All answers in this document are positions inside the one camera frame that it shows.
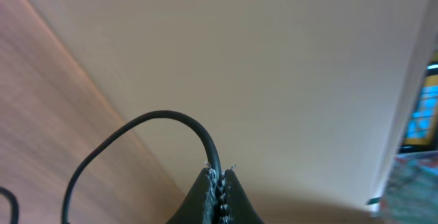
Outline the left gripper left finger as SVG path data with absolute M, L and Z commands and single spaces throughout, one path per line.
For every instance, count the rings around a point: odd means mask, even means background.
M 203 168 L 180 207 L 166 224 L 212 224 L 215 223 L 216 198 L 215 173 Z

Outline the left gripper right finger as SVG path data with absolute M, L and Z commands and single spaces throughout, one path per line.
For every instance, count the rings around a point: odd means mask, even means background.
M 264 224 L 233 170 L 228 169 L 222 174 L 221 183 L 220 224 Z

